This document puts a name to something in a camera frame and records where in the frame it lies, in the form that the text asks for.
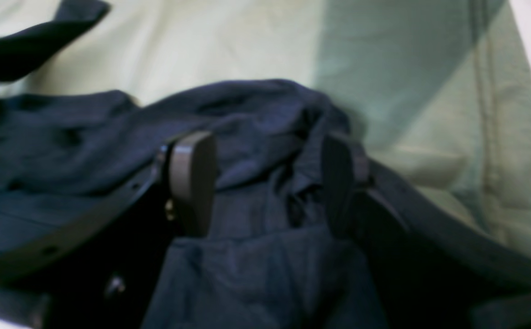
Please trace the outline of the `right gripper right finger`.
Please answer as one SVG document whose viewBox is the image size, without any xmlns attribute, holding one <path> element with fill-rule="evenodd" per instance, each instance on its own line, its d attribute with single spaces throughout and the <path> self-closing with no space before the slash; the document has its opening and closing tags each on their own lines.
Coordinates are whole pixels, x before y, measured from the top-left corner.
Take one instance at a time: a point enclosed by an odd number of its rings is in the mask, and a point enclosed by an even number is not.
<svg viewBox="0 0 531 329">
<path fill-rule="evenodd" d="M 332 234 L 364 251 L 393 329 L 531 329 L 531 258 L 460 223 L 342 133 L 322 142 Z"/>
</svg>

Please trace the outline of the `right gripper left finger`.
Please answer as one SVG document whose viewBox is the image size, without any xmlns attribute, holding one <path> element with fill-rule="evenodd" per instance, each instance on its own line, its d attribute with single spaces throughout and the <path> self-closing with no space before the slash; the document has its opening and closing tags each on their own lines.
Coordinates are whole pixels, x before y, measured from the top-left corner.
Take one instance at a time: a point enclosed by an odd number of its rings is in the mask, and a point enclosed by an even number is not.
<svg viewBox="0 0 531 329">
<path fill-rule="evenodd" d="M 180 134 L 73 222 L 0 255 L 0 325 L 139 328 L 173 239 L 208 234 L 216 175 L 215 136 Z"/>
</svg>

